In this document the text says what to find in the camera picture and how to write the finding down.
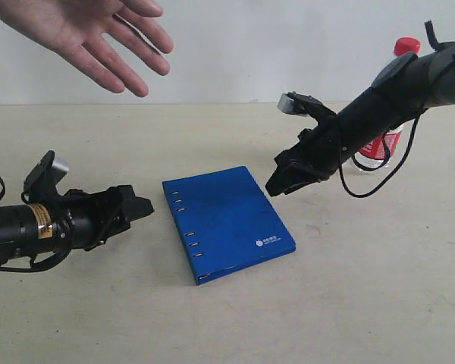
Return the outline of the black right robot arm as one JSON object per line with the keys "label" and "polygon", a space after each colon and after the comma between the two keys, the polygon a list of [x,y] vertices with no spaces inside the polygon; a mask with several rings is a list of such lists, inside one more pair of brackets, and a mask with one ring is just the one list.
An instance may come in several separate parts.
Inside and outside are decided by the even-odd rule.
{"label": "black right robot arm", "polygon": [[297,143],[275,157],[276,169],[265,188],[278,196],[326,181],[375,138],[447,105],[455,105],[455,44],[422,57],[407,52],[395,58],[338,112],[313,96],[285,93],[279,110],[310,116],[317,125],[302,130]]}

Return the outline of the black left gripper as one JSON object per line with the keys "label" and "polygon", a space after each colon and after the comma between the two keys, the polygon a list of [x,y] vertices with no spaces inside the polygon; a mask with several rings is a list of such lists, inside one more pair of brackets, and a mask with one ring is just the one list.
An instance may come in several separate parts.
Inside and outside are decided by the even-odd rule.
{"label": "black left gripper", "polygon": [[98,193],[72,189],[62,206],[72,224],[72,248],[91,250],[130,229],[131,222],[154,212],[151,201],[136,196],[131,185],[109,187]]}

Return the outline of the person's open hand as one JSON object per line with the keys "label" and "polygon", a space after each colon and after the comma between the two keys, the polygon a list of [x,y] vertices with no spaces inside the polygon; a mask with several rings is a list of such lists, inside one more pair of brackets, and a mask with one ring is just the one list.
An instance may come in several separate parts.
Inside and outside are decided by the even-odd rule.
{"label": "person's open hand", "polygon": [[143,98],[146,81],[105,40],[111,36],[160,76],[174,42],[157,21],[156,1],[0,1],[0,20],[54,52],[109,92]]}

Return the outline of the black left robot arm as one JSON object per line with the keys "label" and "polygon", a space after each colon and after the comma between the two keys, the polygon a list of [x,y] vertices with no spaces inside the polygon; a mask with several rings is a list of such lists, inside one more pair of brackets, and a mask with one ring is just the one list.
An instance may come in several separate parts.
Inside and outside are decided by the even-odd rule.
{"label": "black left robot arm", "polygon": [[98,193],[72,189],[43,201],[0,207],[0,271],[35,273],[89,252],[154,212],[130,185]]}

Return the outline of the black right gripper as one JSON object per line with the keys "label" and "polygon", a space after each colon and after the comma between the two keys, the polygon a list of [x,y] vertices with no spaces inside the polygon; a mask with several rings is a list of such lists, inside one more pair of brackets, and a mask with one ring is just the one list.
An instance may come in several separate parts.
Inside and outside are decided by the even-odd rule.
{"label": "black right gripper", "polygon": [[274,158],[275,170],[265,184],[269,196],[293,193],[332,177],[343,163],[339,127],[304,129],[292,146]]}

